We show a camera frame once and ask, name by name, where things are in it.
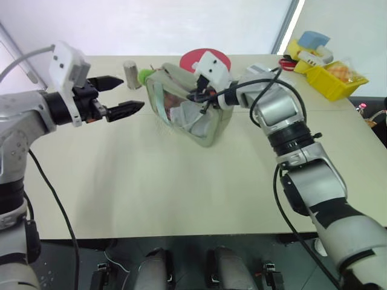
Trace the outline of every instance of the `white wall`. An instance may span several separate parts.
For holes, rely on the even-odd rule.
[[[0,40],[0,71],[3,71],[12,61],[14,58]],[[0,83],[0,95],[35,89],[41,89],[41,87],[32,83],[20,66],[10,71]]]
[[[58,39],[86,55],[172,55],[211,47],[270,53],[291,0],[0,0],[25,53]],[[48,81],[48,57],[30,61]]]
[[[327,48],[334,58],[350,57],[354,69],[369,80],[353,95],[387,96],[386,0],[306,0],[291,38],[306,30],[329,36]]]

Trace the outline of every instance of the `black cable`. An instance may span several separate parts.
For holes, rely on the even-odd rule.
[[[262,98],[263,95],[272,87],[272,85],[278,79],[279,75],[282,72],[281,68],[275,68],[275,70],[278,70],[278,72],[276,73],[274,78],[272,78],[272,80],[268,83],[268,85],[259,93],[257,98],[254,99],[254,101],[250,107],[250,112],[249,112],[250,120],[254,123],[255,126],[258,126],[258,127],[261,127],[261,125],[259,125],[259,123],[254,119],[254,108],[255,108],[257,102],[259,101],[259,99]]]
[[[60,202],[59,197],[56,194],[56,191],[55,191],[54,187],[51,185],[51,182],[48,180],[48,178],[47,178],[46,174],[44,173],[41,165],[39,164],[39,161],[37,160],[35,154],[31,150],[29,150],[28,152],[31,155],[33,161],[35,162],[35,165],[36,165],[39,173],[42,175],[42,177],[43,177],[44,181],[46,182],[47,186],[50,188],[51,192],[53,193],[55,201],[58,204],[58,206],[60,208],[60,211],[63,214],[63,217],[65,218],[66,225],[67,225],[68,231],[70,232],[71,240],[73,241],[73,245],[74,245],[74,252],[75,252],[74,290],[78,290],[78,281],[79,281],[79,247],[78,247],[77,239],[75,238],[75,234],[74,234],[73,228],[71,227],[70,220],[68,219],[66,211],[63,208],[63,205]]]
[[[341,289],[339,282],[333,277],[333,275],[329,272],[329,270],[324,266],[324,264],[320,261],[318,256],[312,251],[312,249],[307,245],[307,243],[304,241],[302,236],[298,233],[298,231],[295,229],[293,224],[290,222],[289,218],[284,212],[284,209],[282,208],[281,203],[279,202],[278,198],[278,192],[277,192],[277,177],[278,172],[281,171],[279,166],[276,166],[276,169],[274,171],[274,177],[273,177],[273,191],[274,191],[274,198],[276,200],[277,206],[279,211],[281,212],[282,217],[288,224],[289,228],[293,232],[293,234],[297,237],[298,241],[300,241],[301,245],[305,248],[305,250],[308,252],[308,254],[312,257],[312,259],[316,262],[317,266],[321,269],[321,271],[328,277],[328,279],[332,282],[332,284],[337,288]]]
[[[35,215],[34,215],[34,209],[33,209],[33,207],[32,207],[30,198],[28,197],[28,195],[26,194],[26,192],[24,192],[23,195],[24,195],[25,200],[27,201],[28,211],[30,212],[30,219],[34,219],[34,217],[35,217]]]
[[[251,80],[249,82],[239,83],[235,86],[229,87],[228,89],[224,89],[223,91],[217,92],[215,95],[208,96],[208,98],[203,98],[202,100],[200,100],[200,102],[202,102],[202,103],[206,102],[206,101],[215,102],[217,100],[218,96],[223,95],[227,92],[230,92],[230,91],[233,91],[233,90],[236,90],[239,88],[243,88],[244,86],[254,85],[255,83],[270,83],[272,80],[273,79],[259,79],[259,80]],[[300,94],[297,92],[297,90],[293,86],[289,85],[287,82],[284,82],[283,80],[275,80],[274,83],[278,83],[278,84],[288,88],[289,90],[291,90],[291,92],[296,96],[298,102],[300,103],[302,115],[304,116],[305,122],[307,122],[307,110],[305,108],[304,101],[301,98]]]

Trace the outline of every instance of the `small cylinder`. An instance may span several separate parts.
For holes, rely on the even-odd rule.
[[[140,82],[137,80],[138,70],[137,65],[133,60],[127,60],[123,64],[123,70],[126,77],[126,85],[129,89],[138,89],[141,87]]]

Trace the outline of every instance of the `blue object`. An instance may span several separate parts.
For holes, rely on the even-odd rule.
[[[316,50],[320,45],[325,46],[330,38],[315,31],[305,31],[298,40],[298,45],[309,50]]]

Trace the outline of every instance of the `wire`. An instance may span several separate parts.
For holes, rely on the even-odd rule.
[[[19,63],[26,60],[27,58],[31,56],[37,56],[38,54],[47,53],[49,51],[53,51],[55,48],[55,45],[51,45],[49,47],[41,48],[39,50],[31,51],[30,53],[24,54],[23,56],[19,57],[18,59],[14,60],[9,66],[5,68],[5,70],[2,71],[0,74],[0,83],[4,78],[7,76],[7,74]]]
[[[126,281],[127,281],[127,279],[129,278],[129,275],[130,275],[130,274],[131,274],[130,272],[129,272],[129,273],[127,273],[127,275],[126,275],[126,277],[125,277],[125,279],[124,279],[124,281],[123,281],[123,283],[122,283],[121,290],[123,290],[123,288],[125,288]]]
[[[223,91],[217,92],[215,95],[211,95],[211,96],[208,96],[207,98],[203,98],[200,100],[200,102],[206,102],[206,101],[214,102],[214,101],[216,101],[216,98],[218,96],[223,95],[225,93],[228,93],[230,91],[234,91],[236,89],[243,88],[244,86],[254,85],[255,83],[268,83],[268,82],[271,82],[272,80],[273,79],[259,79],[259,80],[251,80],[249,82],[239,83],[235,86],[229,87],[228,89],[224,89]],[[297,90],[294,89],[294,87],[289,85],[287,82],[284,82],[283,80],[275,80],[274,82],[288,88],[296,96],[298,102],[300,103],[302,115],[304,116],[304,120],[305,120],[305,122],[307,122],[307,110],[305,108],[304,101],[301,98],[300,94],[297,92]]]
[[[254,119],[254,108],[255,108],[257,102],[259,101],[259,99],[262,98],[262,96],[272,87],[272,85],[278,79],[281,72],[282,72],[282,69],[278,68],[277,73],[274,76],[274,78],[272,78],[272,80],[268,83],[268,85],[259,93],[257,98],[254,99],[254,101],[250,107],[250,113],[249,113],[250,120],[258,127],[261,127],[261,125],[259,125],[259,123]]]
[[[78,281],[79,281],[79,247],[77,239],[75,238],[75,234],[73,231],[73,228],[71,227],[70,220],[68,219],[68,216],[66,214],[65,209],[63,208],[62,203],[59,200],[58,195],[56,194],[56,191],[54,187],[51,185],[51,182],[48,180],[46,174],[44,173],[42,166],[39,164],[39,161],[37,160],[35,154],[32,152],[32,150],[28,151],[31,155],[33,161],[35,162],[35,165],[39,171],[39,173],[42,175],[44,181],[46,182],[47,186],[50,188],[51,192],[53,193],[53,196],[55,198],[56,203],[58,204],[60,211],[62,212],[63,217],[65,218],[66,225],[68,228],[68,231],[70,232],[71,240],[73,241],[74,245],[74,252],[75,252],[75,273],[74,273],[74,290],[78,290]]]
[[[329,272],[329,270],[324,266],[324,264],[320,261],[320,259],[317,257],[317,255],[312,251],[312,249],[307,245],[307,243],[304,241],[302,236],[298,233],[298,231],[295,229],[293,224],[290,222],[289,218],[284,212],[284,209],[282,208],[281,203],[279,202],[278,198],[278,192],[277,192],[277,177],[278,172],[280,172],[280,175],[282,176],[282,170],[279,168],[279,166],[276,166],[276,169],[274,171],[274,177],[273,177],[273,191],[274,191],[274,198],[277,203],[277,207],[279,211],[281,212],[282,217],[288,224],[289,228],[293,232],[293,234],[297,237],[298,241],[300,241],[301,245],[305,248],[305,250],[308,252],[308,254],[312,257],[312,259],[316,262],[317,266],[322,270],[322,272],[328,277],[328,279],[332,282],[332,284],[337,288],[341,289],[339,282],[333,277],[333,275]]]
[[[106,254],[105,251],[104,251],[103,253],[105,254],[105,257],[106,257],[110,262],[112,262],[113,264],[119,266],[119,267],[122,269],[122,271],[124,271],[125,273],[130,274],[130,270],[125,269],[124,266],[122,266],[120,263],[117,263],[117,262],[113,261],[112,259],[110,259],[110,258],[108,257],[108,255]]]
[[[34,219],[34,209],[32,207],[30,198],[28,197],[26,192],[24,192],[23,195],[24,195],[25,200],[27,201],[28,211],[30,212],[30,219]]]

